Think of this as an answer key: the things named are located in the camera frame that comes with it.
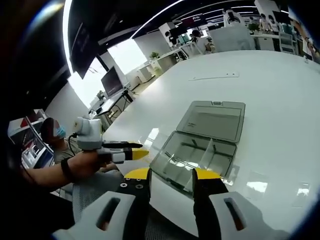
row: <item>ceiling light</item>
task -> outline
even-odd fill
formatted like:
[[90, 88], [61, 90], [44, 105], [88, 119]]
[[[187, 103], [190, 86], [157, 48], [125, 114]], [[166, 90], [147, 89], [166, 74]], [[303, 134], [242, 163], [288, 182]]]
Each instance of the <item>ceiling light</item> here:
[[256, 8], [256, 6], [233, 6], [232, 9], [240, 9], [240, 8]]
[[192, 16], [187, 16], [187, 17], [185, 17], [185, 18], [181, 18], [181, 20], [185, 20], [185, 19], [188, 19], [188, 18], [192, 18], [192, 17], [195, 17], [195, 16], [199, 16], [199, 15], [201, 15], [202, 13], [200, 13], [200, 14], [196, 14], [196, 15], [192, 15]]
[[69, 26], [69, 14], [71, 9], [72, 0], [65, 0], [62, 16], [62, 39], [63, 39], [63, 48], [66, 58], [66, 63], [68, 65], [70, 74], [74, 73], [70, 61], [70, 49], [69, 49], [69, 38], [68, 38], [68, 26]]
[[178, 0], [174, 3], [172, 3], [171, 5], [167, 6], [166, 8], [162, 9], [160, 12], [158, 12], [156, 15], [154, 15], [152, 18], [150, 18], [148, 21], [146, 21], [145, 24], [143, 24], [141, 27], [138, 28], [137, 31], [135, 31], [135, 33], [130, 37], [130, 39], [132, 39], [141, 29], [143, 29], [148, 23], [150, 23], [153, 19], [155, 19], [157, 16], [159, 16], [160, 14], [162, 14], [163, 12], [165, 12], [166, 10], [168, 10], [169, 8], [173, 7], [174, 5], [181, 3], [184, 0]]
[[210, 14], [210, 13], [214, 13], [214, 12], [218, 12], [218, 11], [222, 11], [222, 10], [223, 10], [223, 8], [218, 9], [218, 10], [214, 10], [214, 11], [208, 11], [208, 12], [204, 13], [203, 15], [205, 15], [205, 14]]
[[224, 14], [221, 14], [221, 15], [218, 15], [218, 16], [212, 16], [212, 17], [206, 18], [205, 20], [213, 19], [213, 18], [217, 18], [217, 17], [222, 17], [222, 16], [224, 16]]

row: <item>human hand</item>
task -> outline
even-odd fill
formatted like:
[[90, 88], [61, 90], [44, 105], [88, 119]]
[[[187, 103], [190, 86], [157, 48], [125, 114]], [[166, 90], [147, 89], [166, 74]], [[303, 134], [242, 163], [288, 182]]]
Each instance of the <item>human hand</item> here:
[[72, 174], [77, 179], [82, 179], [92, 176], [105, 162], [110, 162], [107, 156], [101, 159], [96, 151], [82, 151], [70, 158], [68, 165]]
[[109, 172], [111, 170], [118, 170], [117, 165], [115, 165], [113, 162], [111, 162], [109, 164], [106, 164], [104, 167], [101, 167], [99, 169], [99, 172], [106, 173], [106, 172]]

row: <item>face mask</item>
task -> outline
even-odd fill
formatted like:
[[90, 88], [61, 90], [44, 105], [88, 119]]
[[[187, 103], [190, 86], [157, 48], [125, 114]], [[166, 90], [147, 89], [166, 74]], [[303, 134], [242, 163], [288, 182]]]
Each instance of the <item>face mask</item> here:
[[61, 139], [66, 137], [66, 130], [63, 126], [60, 126], [56, 129], [56, 136], [60, 137]]

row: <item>box lid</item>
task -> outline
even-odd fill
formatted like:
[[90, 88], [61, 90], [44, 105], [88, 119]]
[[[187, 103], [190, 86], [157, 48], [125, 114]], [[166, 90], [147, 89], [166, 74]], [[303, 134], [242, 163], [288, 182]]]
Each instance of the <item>box lid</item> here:
[[246, 105], [231, 101], [194, 101], [177, 131], [237, 143], [240, 140]]

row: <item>cable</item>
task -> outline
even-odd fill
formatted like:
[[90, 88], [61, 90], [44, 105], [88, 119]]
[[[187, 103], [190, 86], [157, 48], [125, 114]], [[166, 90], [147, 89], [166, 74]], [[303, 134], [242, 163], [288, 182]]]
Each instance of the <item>cable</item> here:
[[120, 107], [119, 107], [118, 105], [114, 105], [114, 106], [117, 107], [120, 112], [122, 112], [121, 109], [120, 109]]
[[135, 93], [134, 91], [131, 91], [129, 88], [127, 88], [127, 89], [128, 89], [128, 91], [131, 92], [132, 94], [139, 96], [139, 94]]
[[128, 104], [131, 104], [131, 102], [129, 101], [129, 99], [127, 97], [125, 97], [124, 99]]
[[78, 136], [78, 134], [73, 133], [73, 134], [71, 134], [71, 135], [69, 136], [69, 138], [68, 138], [69, 147], [70, 147], [70, 150], [71, 150], [73, 156], [75, 156], [76, 154], [75, 154], [75, 152], [72, 150], [72, 146], [71, 146], [71, 144], [70, 144], [70, 139], [71, 139], [71, 138], [76, 138], [77, 136]]

